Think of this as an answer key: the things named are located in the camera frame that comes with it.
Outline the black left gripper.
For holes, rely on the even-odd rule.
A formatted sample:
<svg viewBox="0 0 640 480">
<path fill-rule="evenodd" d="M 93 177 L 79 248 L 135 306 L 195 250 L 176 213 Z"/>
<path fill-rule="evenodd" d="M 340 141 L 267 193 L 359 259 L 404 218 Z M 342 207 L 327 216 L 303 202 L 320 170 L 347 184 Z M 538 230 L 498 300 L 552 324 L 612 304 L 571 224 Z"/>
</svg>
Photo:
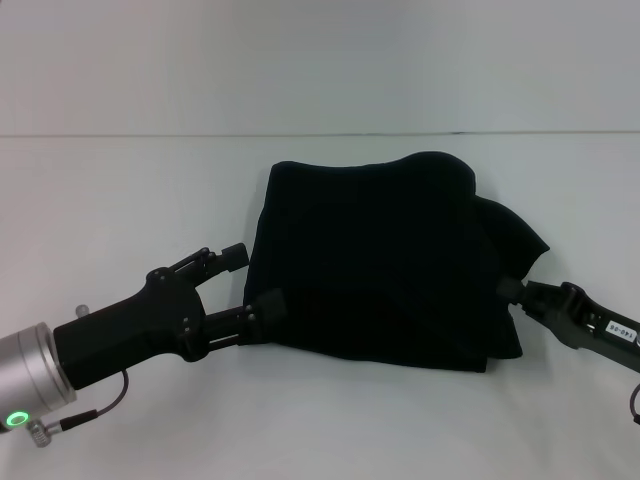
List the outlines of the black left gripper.
<svg viewBox="0 0 640 480">
<path fill-rule="evenodd" d="M 132 297 L 54 329 L 60 366 L 80 390 L 154 356 L 175 354 L 196 362 L 232 346 L 269 343 L 286 319 L 279 289 L 251 304 L 204 315 L 196 287 L 223 272 L 249 265 L 243 243 L 216 254 L 204 247 L 147 275 Z"/>
</svg>

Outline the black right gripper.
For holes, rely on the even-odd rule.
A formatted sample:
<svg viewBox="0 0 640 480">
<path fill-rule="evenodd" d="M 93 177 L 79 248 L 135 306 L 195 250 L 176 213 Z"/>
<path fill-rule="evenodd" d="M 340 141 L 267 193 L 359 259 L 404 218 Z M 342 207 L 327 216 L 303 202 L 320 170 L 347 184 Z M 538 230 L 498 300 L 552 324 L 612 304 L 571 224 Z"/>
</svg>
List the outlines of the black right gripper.
<svg viewBox="0 0 640 480">
<path fill-rule="evenodd" d="M 639 323 L 597 304 L 577 285 L 524 284 L 504 277 L 497 295 L 545 328 L 554 327 L 565 346 L 589 350 L 639 372 Z"/>
</svg>

